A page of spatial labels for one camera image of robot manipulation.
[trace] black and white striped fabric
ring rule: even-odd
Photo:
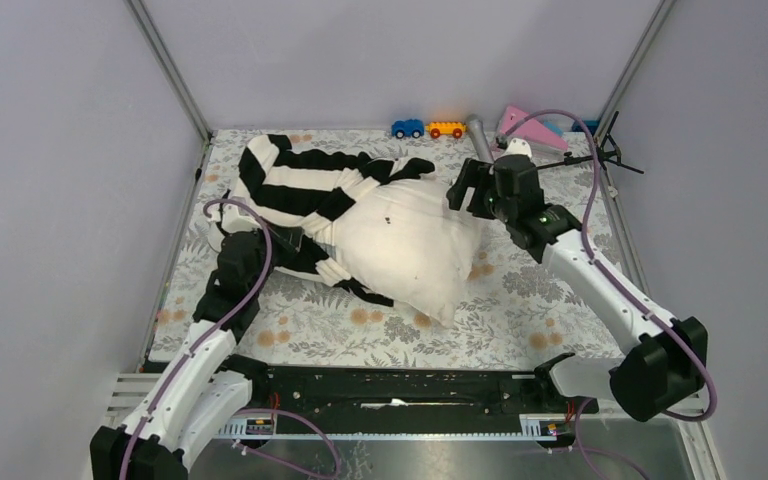
[[[352,278],[321,245],[334,245],[334,221],[364,195],[379,185],[418,179],[433,172],[434,164],[420,158],[374,159],[366,153],[296,153],[291,148],[285,135],[252,139],[240,158],[240,178],[226,195],[244,199],[270,223],[304,230],[301,251],[279,270],[392,306],[392,300],[368,291]],[[225,206],[217,228],[223,235],[238,231],[232,225],[240,216],[236,207]]]

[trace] reflective surface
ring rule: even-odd
[[[584,420],[584,444],[625,455],[653,479],[693,478],[678,430],[668,420]],[[341,479],[590,479],[597,478],[579,452],[548,455],[536,443],[510,441],[338,441]],[[263,451],[305,468],[329,473],[333,463],[320,441],[273,440]],[[610,479],[638,480],[631,468],[591,456]],[[231,442],[214,440],[190,472],[192,480],[305,479],[281,465],[242,456]]]

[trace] pink object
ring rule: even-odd
[[[505,109],[505,113],[499,120],[499,126],[496,128],[497,133],[505,133],[509,128],[513,127],[516,122],[528,116],[528,113],[522,110],[508,105]],[[513,133],[515,138],[522,138],[531,143],[535,147],[548,147],[553,150],[558,150],[561,153],[566,152],[569,148],[567,142],[563,138],[555,134],[555,132],[549,130],[537,119],[531,119]]]

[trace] gray wall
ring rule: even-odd
[[[595,118],[658,0],[147,0],[214,128]]]
[[[678,2],[615,131],[652,295],[711,335],[729,478],[768,478],[768,2]]]
[[[78,478],[198,150],[124,2],[0,1],[0,480]]]

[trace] floral tablecloth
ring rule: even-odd
[[[157,314],[148,359],[168,362],[186,334],[191,316],[216,263],[207,243],[201,207],[220,197],[237,176],[245,144],[260,130],[222,130],[213,141],[193,215],[175,270]],[[378,157],[431,160],[438,175],[453,179],[467,157],[464,138],[397,140],[377,130],[283,131],[297,150],[369,152]],[[575,155],[587,150],[583,134],[566,134]],[[550,159],[535,159],[546,163]],[[579,218],[591,184],[589,165],[540,173],[547,201]],[[617,245],[601,197],[589,233],[613,262]],[[490,222],[473,261],[468,297],[446,329],[427,317],[364,303],[340,289],[274,273],[260,295],[261,312],[237,348],[268,363],[419,368],[530,369],[562,352],[596,357],[619,355],[608,330],[562,281],[515,247],[500,222]]]

